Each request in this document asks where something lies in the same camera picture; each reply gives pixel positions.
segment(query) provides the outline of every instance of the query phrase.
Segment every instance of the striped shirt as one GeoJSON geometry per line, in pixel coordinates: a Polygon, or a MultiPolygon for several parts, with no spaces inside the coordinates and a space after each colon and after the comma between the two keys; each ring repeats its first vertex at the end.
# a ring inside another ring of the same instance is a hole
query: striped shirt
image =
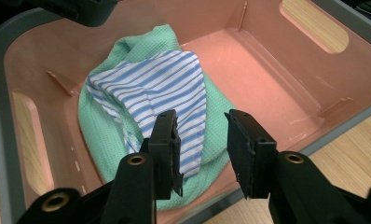
{"type": "Polygon", "coordinates": [[[115,121],[122,124],[129,153],[141,141],[127,130],[121,105],[133,116],[143,137],[150,137],[157,115],[175,109],[181,138],[180,173],[199,171],[206,120],[206,92],[198,57],[189,51],[164,51],[150,59],[89,75],[87,88],[115,121]]]}

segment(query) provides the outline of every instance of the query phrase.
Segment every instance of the green towel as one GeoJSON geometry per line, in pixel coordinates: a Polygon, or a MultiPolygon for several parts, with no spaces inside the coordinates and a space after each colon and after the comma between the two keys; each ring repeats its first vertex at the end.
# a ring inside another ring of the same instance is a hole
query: green towel
{"type": "MultiPolygon", "coordinates": [[[[166,50],[181,50],[181,47],[169,25],[157,26],[144,35],[119,39],[108,58],[90,73],[95,74],[112,69],[122,61],[136,63],[166,50]]],[[[182,207],[198,198],[214,182],[228,162],[227,120],[224,112],[228,112],[235,106],[215,87],[206,74],[204,74],[204,82],[207,93],[207,111],[205,141],[199,173],[185,179],[183,198],[174,193],[170,200],[157,201],[158,210],[182,207]]],[[[143,139],[137,123],[128,111],[122,108],[121,113],[126,119],[120,124],[115,122],[92,99],[84,85],[78,107],[80,127],[91,157],[107,182],[114,179],[119,161],[128,154],[124,145],[124,128],[143,139]]]]}

